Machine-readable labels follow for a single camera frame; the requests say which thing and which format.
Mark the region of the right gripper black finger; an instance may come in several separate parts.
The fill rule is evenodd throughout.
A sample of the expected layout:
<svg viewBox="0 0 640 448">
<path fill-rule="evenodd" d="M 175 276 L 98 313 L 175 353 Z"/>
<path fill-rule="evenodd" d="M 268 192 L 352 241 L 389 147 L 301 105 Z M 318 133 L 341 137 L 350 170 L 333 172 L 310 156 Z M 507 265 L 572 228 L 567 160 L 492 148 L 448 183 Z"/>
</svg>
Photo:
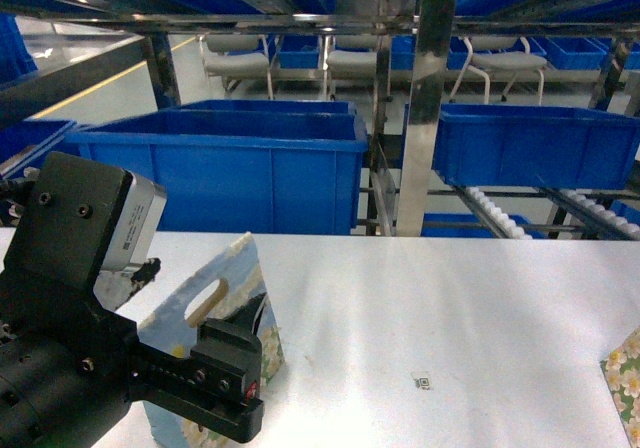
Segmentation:
<svg viewBox="0 0 640 448">
<path fill-rule="evenodd" d="M 239 405 L 247 405 L 260 391 L 262 342 L 257 330 L 266 295 L 258 294 L 230 315 L 208 318 L 197 328 L 190 351 L 196 363 L 193 379 L 205 390 Z"/>
</svg>

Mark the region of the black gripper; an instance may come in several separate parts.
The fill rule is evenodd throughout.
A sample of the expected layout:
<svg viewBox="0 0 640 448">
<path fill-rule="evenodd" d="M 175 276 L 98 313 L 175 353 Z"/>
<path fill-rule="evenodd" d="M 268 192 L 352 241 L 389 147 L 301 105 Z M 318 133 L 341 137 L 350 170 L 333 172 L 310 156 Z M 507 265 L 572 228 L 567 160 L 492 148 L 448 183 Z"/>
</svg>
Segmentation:
<svg viewBox="0 0 640 448">
<path fill-rule="evenodd" d="M 109 271 L 144 262 L 134 249 L 151 241 L 165 196 L 127 170 L 60 152 L 1 194 L 24 208 L 1 275 L 1 443 L 88 447 L 140 401 L 137 326 L 114 312 L 161 260 Z"/>
</svg>

